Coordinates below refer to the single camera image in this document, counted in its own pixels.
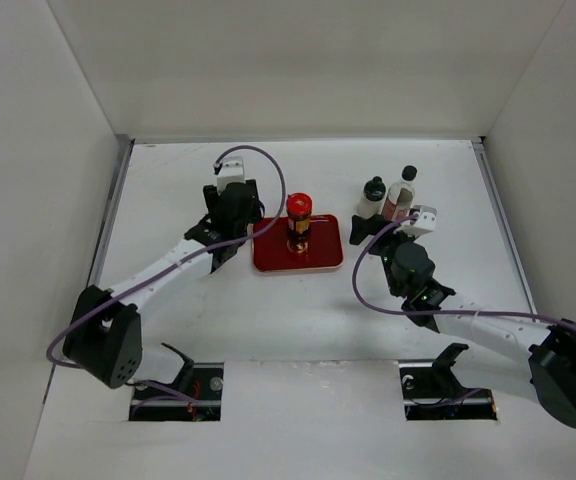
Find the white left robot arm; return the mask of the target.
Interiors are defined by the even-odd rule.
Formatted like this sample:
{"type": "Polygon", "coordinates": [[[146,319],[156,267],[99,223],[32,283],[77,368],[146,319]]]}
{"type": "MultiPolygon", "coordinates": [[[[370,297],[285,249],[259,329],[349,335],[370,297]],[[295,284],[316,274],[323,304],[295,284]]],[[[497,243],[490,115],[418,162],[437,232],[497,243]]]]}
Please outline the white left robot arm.
{"type": "Polygon", "coordinates": [[[146,347],[143,326],[194,281],[229,261],[249,227],[263,216],[254,180],[223,190],[203,188],[208,213],[159,260],[110,288],[87,287],[77,300],[62,353],[111,389],[154,381],[165,394],[182,398],[192,387],[190,359],[170,345],[146,347]]]}

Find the black cap tall sauce bottle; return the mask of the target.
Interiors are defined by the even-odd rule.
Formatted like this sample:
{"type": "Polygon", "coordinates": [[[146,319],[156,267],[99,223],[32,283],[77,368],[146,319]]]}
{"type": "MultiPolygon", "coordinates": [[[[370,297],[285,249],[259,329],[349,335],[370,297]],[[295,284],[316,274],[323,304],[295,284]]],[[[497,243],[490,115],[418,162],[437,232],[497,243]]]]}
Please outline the black cap tall sauce bottle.
{"type": "Polygon", "coordinates": [[[413,181],[416,176],[417,169],[407,165],[402,170],[401,179],[389,187],[381,212],[385,220],[400,220],[408,215],[415,196],[413,181]]]}

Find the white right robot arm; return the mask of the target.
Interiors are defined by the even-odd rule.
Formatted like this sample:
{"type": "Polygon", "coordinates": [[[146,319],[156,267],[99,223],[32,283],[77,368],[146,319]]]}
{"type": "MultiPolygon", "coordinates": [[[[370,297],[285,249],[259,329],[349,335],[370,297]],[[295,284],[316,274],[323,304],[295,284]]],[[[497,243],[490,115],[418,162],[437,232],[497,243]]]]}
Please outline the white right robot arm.
{"type": "Polygon", "coordinates": [[[349,242],[361,258],[379,258],[396,310],[357,300],[372,311],[404,317],[415,326],[455,337],[433,362],[432,384],[465,398],[477,389],[504,391],[539,404],[576,429],[576,322],[528,312],[490,310],[435,280],[435,264],[420,236],[436,226],[436,212],[414,208],[401,220],[375,214],[351,220],[349,242]]]}

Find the red lid sauce jar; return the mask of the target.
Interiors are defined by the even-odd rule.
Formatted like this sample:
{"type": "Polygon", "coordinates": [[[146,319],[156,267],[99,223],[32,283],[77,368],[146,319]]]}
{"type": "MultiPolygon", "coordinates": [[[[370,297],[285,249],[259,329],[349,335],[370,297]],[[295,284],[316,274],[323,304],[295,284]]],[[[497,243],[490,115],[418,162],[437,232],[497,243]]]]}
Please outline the red lid sauce jar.
{"type": "Polygon", "coordinates": [[[297,192],[287,197],[287,243],[295,253],[302,253],[308,248],[312,207],[312,199],[305,193],[297,192]]]}

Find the black cap white spice bottle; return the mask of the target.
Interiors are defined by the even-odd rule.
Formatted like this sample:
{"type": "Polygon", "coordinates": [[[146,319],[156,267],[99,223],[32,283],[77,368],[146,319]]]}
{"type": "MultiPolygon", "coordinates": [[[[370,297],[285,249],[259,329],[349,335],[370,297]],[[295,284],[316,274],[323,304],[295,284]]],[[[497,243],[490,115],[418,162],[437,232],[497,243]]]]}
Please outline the black cap white spice bottle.
{"type": "Polygon", "coordinates": [[[362,196],[357,204],[357,214],[368,219],[379,214],[386,194],[386,186],[380,176],[374,176],[363,187],[362,196]]]}

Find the red rectangular tray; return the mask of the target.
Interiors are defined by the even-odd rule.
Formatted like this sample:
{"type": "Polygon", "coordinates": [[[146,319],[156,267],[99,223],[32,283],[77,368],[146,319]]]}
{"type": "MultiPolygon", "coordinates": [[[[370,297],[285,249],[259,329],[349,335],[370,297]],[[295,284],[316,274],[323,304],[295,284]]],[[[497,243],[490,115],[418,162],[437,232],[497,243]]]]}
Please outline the red rectangular tray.
{"type": "Polygon", "coordinates": [[[252,243],[252,262],[262,273],[334,269],[343,260],[339,221],[331,214],[311,218],[310,237],[303,251],[289,247],[286,217],[279,218],[252,243]]]}

